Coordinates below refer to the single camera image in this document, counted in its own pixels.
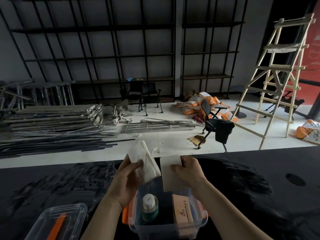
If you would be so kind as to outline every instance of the clear plastic container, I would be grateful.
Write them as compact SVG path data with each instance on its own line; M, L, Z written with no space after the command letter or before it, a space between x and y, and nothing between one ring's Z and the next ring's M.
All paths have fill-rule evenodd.
M25 240L78 240L87 211L87 206L82 203L48 208L39 216Z
M155 222L145 223L142 220L142 198L146 194L153 194L159 201L159 214L161 225ZM191 213L194 222L176 224L174 222L174 210L172 203L172 194L188 196L191 207ZM162 177L157 177L152 181L139 187L136 195L129 204L128 224L130 229L137 233L140 240L166 240L166 239L195 239L199 228L206 225L208 214L191 193L190 188L180 191L164 192Z

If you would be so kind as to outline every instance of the wooden stepladder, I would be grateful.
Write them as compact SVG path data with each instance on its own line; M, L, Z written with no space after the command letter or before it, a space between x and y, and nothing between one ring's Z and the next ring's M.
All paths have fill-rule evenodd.
M273 121L273 118L276 117L275 112L276 112L279 105L285 105L285 106L290 107L289 117L287 119L281 118L281 117L276 117L278 119L281 119L281 120L284 120L287 122L285 136L286 137L288 136L289 125L292 123L292 114L293 114L294 108L297 108L297 106L294 104L294 101L295 101L295 97L296 97L296 92L297 92L297 90L300 89L300 87L298 86L300 71L302 69L305 69L305 66L301 66L301 64L302 64L304 49L309 46L308 44L306 44L307 32L310 27L310 24L313 24L316 21L313 18L313 15L314 15L313 13L310 13L310 14L307 14L303 18L292 19L292 20L284 20L282 18L276 22L276 24L274 25L274 31L268 41L268 44L264 47L264 51L263 51L260 59L258 60L256 70L255 70L250 82L245 86L245 91L243 92L239 103L236 105L235 112L233 113L233 116L231 117L231 121L232 121L232 119L233 119L234 115L237 113L238 109L242 108L242 109L247 109L249 111L257 113L255 123L257 123L257 121L258 121L259 115L263 115L263 116L270 118L269 123L266 127L266 130L265 130L265 133L263 135L255 132L253 130L250 130L242 125L234 123L237 127L240 127L241 129L244 129L244 130L246 130L250 133L253 133L254 135L262 138L259 150L261 149L262 144L266 138L266 135L267 135L268 130L270 128L271 122ZM297 43L297 44L278 44L282 28L291 27L291 26L302 26L301 42ZM271 53L269 66L260 66L262 63L262 60L264 59L267 52ZM273 64L273 60L274 60L276 53L288 53L288 52L294 52L294 57L293 57L293 60L290 65ZM263 70L263 71L260 72L258 75L256 75L258 70ZM278 76L279 72L285 73L283 83L281 83L279 80L279 76ZM266 78L264 81L263 89L251 87L251 85L255 81L257 81L259 78L261 78L265 74L266 74ZM267 85L275 86L276 91L267 90ZM248 89L254 90L257 92L261 92L261 98L260 98L258 110L242 105L242 101L243 101ZM286 89L293 90L290 103L285 103L285 102L281 101L283 93ZM264 97L265 93L273 94L275 96L275 99L270 99L270 98ZM275 104L272 113L266 113L266 112L260 110L263 100L268 101L268 102L272 102Z

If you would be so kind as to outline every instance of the clear plastic lid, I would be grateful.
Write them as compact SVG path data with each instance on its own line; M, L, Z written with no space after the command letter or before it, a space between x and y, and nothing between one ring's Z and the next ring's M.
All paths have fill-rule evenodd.
M78 240L88 208L70 204L46 209L39 216L25 240Z

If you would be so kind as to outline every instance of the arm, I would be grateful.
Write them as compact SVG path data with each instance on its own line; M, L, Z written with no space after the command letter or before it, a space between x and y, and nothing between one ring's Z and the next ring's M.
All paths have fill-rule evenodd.
M223 240L272 240L206 179L197 159L182 156L181 161L182 166L171 165L171 169L206 207Z
M81 240L113 240L119 216L138 189L139 181L135 170L141 166L142 161L131 163L128 155L126 156Z

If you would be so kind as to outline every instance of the person's right hand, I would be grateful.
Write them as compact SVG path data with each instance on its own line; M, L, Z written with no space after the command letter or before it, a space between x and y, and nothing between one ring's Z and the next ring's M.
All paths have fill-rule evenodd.
M191 188L194 196L199 199L197 186L207 181L198 160L191 156L181 156L182 166L170 165L172 171L185 181Z

